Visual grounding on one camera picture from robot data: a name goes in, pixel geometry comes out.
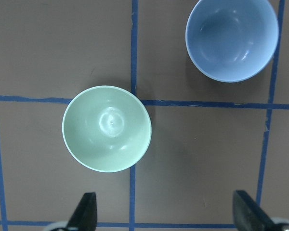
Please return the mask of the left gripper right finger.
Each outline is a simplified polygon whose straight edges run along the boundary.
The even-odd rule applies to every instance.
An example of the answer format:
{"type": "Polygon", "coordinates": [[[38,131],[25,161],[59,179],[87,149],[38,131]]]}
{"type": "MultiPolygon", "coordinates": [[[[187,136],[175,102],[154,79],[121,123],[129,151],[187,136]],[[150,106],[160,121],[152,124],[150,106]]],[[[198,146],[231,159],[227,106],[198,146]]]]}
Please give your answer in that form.
{"type": "Polygon", "coordinates": [[[239,231],[277,231],[268,215],[244,190],[233,193],[233,222],[239,231]]]}

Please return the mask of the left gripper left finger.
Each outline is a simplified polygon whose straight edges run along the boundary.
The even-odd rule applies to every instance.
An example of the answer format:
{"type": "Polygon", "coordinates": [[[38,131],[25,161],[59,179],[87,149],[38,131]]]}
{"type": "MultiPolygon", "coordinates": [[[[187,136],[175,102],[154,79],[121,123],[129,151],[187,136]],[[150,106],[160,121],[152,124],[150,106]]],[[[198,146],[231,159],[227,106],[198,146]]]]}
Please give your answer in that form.
{"type": "Polygon", "coordinates": [[[96,193],[87,192],[82,196],[65,228],[68,231],[94,231],[97,227],[96,193]]]}

